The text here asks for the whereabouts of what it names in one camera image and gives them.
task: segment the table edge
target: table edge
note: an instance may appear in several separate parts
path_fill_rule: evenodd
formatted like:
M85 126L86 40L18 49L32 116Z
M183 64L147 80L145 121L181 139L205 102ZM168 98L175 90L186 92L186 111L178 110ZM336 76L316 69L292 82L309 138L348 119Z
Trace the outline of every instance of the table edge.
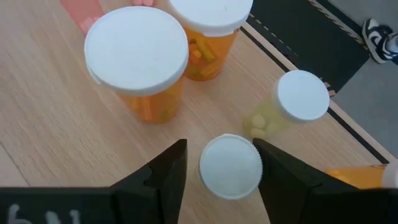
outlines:
M298 68L280 53L267 39L247 22L241 27L241 31L249 37L265 54L267 54L285 72ZM388 164L396 158L368 134L357 122L343 111L333 100L330 101L328 110L334 118L350 135L352 135L366 150L368 150L382 164Z

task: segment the pill bottle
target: pill bottle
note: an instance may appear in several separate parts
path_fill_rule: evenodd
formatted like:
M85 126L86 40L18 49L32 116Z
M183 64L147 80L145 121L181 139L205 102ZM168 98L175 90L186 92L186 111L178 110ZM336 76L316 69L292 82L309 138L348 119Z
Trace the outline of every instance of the pill bottle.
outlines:
M203 150L199 173L210 192L223 199L237 200L257 189L262 162L251 142L241 136L223 134Z
M216 77L253 0L166 0L165 7L184 26L189 63L184 73L196 81Z
M359 189L398 188L398 161L388 165L329 169L326 173Z
M244 120L245 136L267 140L295 124L321 118L329 103L328 90L318 77L301 70L287 72Z
M187 36L170 14L129 6L100 17L85 39L90 75L141 120L165 123L181 104Z

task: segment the sneaker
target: sneaker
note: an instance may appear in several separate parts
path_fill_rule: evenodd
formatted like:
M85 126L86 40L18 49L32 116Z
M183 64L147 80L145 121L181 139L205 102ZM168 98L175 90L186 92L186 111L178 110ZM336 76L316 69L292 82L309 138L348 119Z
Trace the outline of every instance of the sneaker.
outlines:
M391 39L393 30L387 25L380 25L375 19L365 21L362 29L363 39L378 63L385 63L397 56L396 53L386 49L386 42Z

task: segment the black mat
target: black mat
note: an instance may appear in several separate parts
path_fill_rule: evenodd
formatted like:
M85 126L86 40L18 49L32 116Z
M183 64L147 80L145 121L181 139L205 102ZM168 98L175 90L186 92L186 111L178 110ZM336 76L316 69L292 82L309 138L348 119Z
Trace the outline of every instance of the black mat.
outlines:
M328 1L319 3L328 4L327 10L354 31L361 30ZM254 0L248 23L296 67L318 75L335 91L369 58L363 45L308 0Z

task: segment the child-resistant cap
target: child-resistant cap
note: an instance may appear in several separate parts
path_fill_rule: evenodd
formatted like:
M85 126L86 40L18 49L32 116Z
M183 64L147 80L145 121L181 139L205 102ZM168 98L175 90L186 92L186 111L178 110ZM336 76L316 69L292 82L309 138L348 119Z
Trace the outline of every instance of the child-resistant cap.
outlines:
M274 103L285 118L304 123L321 118L328 110L330 97L323 82L310 72L287 72L276 83Z
M168 0L173 16L208 37L230 35L249 16L253 0Z
M398 188L398 160L389 163L384 169L382 187Z
M257 149L248 140L223 134L208 143L199 163L206 187L215 195L236 200L257 188L262 162Z
M166 90L188 63L185 31L171 15L130 6L99 18L85 40L85 59L99 83L135 96Z

